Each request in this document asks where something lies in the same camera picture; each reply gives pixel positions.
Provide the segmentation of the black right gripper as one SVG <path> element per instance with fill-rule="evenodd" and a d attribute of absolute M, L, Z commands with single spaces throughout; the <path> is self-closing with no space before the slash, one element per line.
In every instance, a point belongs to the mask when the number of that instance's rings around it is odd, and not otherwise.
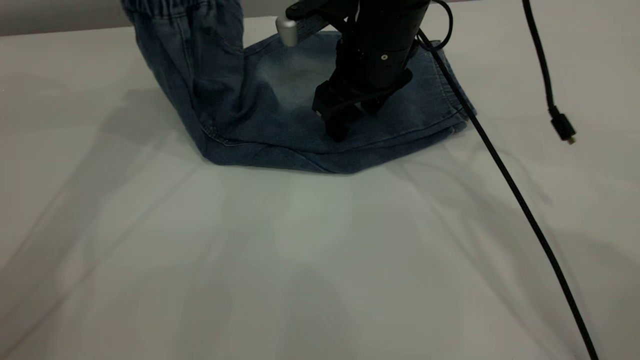
<path fill-rule="evenodd" d="M 318 85 L 313 111 L 322 118 L 325 132 L 335 142 L 342 142 L 350 129 L 366 114 L 374 116 L 388 98 L 413 80 L 406 66 L 336 66 L 328 80 Z M 356 105 L 362 103 L 362 110 Z"/>

